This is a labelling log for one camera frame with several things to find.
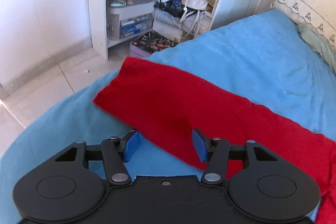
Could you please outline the red knit sweater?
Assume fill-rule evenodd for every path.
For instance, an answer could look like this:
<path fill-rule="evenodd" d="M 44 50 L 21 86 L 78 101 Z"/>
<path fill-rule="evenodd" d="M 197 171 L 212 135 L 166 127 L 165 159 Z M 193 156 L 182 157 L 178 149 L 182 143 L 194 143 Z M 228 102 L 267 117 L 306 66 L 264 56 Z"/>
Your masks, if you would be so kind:
<path fill-rule="evenodd" d="M 312 176 L 322 194 L 317 223 L 335 223 L 335 142 L 191 73 L 128 57 L 94 103 L 178 159 L 204 170 L 191 133 L 232 144 L 252 139 Z"/>

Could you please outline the blue bed sheet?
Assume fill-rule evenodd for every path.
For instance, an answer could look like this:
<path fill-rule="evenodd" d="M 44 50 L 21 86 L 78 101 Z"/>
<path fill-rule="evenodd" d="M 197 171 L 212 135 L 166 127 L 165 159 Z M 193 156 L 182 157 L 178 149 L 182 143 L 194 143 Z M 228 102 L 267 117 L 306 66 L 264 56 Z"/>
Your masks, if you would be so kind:
<path fill-rule="evenodd" d="M 276 9 L 238 20 L 151 55 L 170 65 L 335 139 L 335 74 Z M 123 136 L 129 126 L 93 104 L 116 77 L 108 73 L 57 103 L 17 137 L 1 158 L 1 223 L 21 220 L 13 203 L 15 183 L 77 140 L 98 144 Z"/>

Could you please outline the floral storage box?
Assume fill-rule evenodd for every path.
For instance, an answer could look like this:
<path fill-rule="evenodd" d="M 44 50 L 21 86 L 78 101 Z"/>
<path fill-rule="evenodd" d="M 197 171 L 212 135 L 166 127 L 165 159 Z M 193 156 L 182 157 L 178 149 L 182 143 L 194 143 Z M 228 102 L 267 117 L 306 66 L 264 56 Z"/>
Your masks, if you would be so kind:
<path fill-rule="evenodd" d="M 130 42 L 130 56 L 146 58 L 155 52 L 160 52 L 166 48 L 173 48 L 179 42 L 170 40 L 155 31 L 147 32 L 133 39 Z"/>

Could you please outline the clear plastic drawer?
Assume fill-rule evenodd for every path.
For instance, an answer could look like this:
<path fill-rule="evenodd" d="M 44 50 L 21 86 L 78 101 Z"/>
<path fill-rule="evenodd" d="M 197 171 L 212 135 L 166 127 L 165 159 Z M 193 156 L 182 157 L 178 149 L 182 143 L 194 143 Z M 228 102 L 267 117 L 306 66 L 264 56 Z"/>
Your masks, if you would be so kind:
<path fill-rule="evenodd" d="M 120 39 L 147 31 L 151 29 L 152 24 L 152 13 L 121 20 Z"/>

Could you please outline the green pillow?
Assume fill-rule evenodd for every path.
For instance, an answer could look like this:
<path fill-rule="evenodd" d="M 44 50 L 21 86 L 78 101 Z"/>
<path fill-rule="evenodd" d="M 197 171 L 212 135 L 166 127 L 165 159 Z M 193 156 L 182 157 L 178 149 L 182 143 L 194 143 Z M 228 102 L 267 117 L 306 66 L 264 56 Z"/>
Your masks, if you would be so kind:
<path fill-rule="evenodd" d="M 299 23 L 297 28 L 301 39 L 306 42 L 335 73 L 335 47 L 330 45 L 329 41 L 320 35 L 311 25 Z"/>

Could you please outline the beige handbag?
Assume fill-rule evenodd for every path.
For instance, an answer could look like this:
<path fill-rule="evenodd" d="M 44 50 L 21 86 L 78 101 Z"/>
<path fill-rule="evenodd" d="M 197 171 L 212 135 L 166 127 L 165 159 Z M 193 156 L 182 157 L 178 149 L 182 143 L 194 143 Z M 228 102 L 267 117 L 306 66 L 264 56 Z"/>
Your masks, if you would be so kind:
<path fill-rule="evenodd" d="M 183 14 L 179 21 L 179 31 L 181 31 L 182 24 L 188 17 L 194 14 L 196 15 L 188 31 L 181 36 L 182 39 L 190 35 L 194 36 L 199 32 L 203 15 L 209 12 L 209 9 L 211 9 L 211 12 L 216 10 L 218 1 L 219 0 L 181 0 Z"/>

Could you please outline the cream quilted headboard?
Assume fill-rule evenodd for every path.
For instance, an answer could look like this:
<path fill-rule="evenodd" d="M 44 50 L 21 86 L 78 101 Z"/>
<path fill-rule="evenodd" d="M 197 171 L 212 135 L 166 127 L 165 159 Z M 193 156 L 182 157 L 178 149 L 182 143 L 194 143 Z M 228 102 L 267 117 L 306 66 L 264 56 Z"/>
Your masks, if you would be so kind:
<path fill-rule="evenodd" d="M 295 24 L 308 24 L 335 48 L 335 0 L 274 0 L 270 7 Z"/>

